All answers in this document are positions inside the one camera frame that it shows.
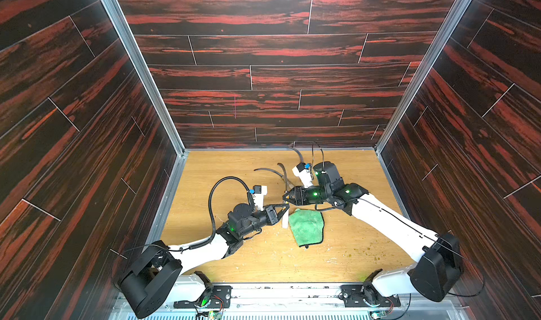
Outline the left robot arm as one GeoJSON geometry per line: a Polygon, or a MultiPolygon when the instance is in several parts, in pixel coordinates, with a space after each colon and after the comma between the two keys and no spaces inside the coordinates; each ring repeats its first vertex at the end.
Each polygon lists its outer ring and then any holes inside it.
{"type": "Polygon", "coordinates": [[[158,240],[148,245],[118,280],[135,316],[144,319],[164,304],[211,307],[214,286],[207,276],[185,273],[233,255],[251,233],[258,235],[263,227],[277,224],[289,208],[288,204],[270,204],[259,211],[249,204],[238,204],[211,242],[168,247],[158,240]]]}

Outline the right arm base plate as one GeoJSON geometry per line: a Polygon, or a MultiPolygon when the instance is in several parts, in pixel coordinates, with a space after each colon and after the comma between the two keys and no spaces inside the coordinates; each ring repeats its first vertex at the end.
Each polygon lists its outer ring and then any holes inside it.
{"type": "Polygon", "coordinates": [[[383,297],[374,287],[364,287],[362,283],[341,285],[338,298],[343,301],[345,307],[390,308],[401,306],[399,298],[395,296],[383,297]]]}

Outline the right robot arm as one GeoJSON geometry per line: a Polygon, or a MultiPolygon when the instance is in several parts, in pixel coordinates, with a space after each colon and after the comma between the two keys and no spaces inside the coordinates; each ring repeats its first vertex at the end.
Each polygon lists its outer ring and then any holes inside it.
{"type": "Polygon", "coordinates": [[[366,188],[345,183],[332,162],[315,166],[301,162],[292,173],[302,185],[284,195],[286,202],[298,207],[326,202],[372,226],[413,259],[410,266],[371,273],[362,284],[366,304],[378,307],[386,298],[405,293],[418,293],[439,303],[461,278],[463,258],[454,235],[438,235],[387,207],[366,188]]]}

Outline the sickle with yellow label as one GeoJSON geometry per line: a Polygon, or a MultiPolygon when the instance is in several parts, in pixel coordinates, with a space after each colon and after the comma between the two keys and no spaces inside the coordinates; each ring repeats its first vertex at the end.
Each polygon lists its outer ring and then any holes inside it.
{"type": "Polygon", "coordinates": [[[304,157],[302,156],[301,152],[297,148],[293,147],[292,145],[288,145],[287,148],[291,149],[292,151],[296,153],[296,155],[300,159],[300,163],[304,163],[304,157]]]}

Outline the sickle plain wooden handle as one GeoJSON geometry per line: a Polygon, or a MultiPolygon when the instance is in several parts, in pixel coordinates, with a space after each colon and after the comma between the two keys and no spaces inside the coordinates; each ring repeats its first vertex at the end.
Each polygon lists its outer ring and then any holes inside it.
{"type": "Polygon", "coordinates": [[[269,169],[269,168],[257,168],[257,169],[254,169],[254,171],[266,171],[266,172],[270,172],[270,173],[274,173],[276,174],[277,176],[279,176],[281,179],[284,179],[284,176],[282,173],[274,170],[274,169],[269,169]]]}

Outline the green microfibre rag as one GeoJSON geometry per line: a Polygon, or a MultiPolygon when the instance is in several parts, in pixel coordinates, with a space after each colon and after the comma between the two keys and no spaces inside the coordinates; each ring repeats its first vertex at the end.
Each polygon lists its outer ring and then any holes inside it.
{"type": "Polygon", "coordinates": [[[323,242],[325,221],[320,211],[296,209],[289,217],[290,229],[296,244],[302,248],[323,242]]]}

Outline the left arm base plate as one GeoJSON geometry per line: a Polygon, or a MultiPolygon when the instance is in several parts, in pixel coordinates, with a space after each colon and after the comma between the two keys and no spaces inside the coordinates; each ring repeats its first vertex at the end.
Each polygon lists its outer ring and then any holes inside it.
{"type": "Polygon", "coordinates": [[[195,307],[205,310],[228,309],[231,303],[232,286],[214,285],[208,287],[195,300],[181,300],[173,303],[174,309],[194,309],[195,307]]]}

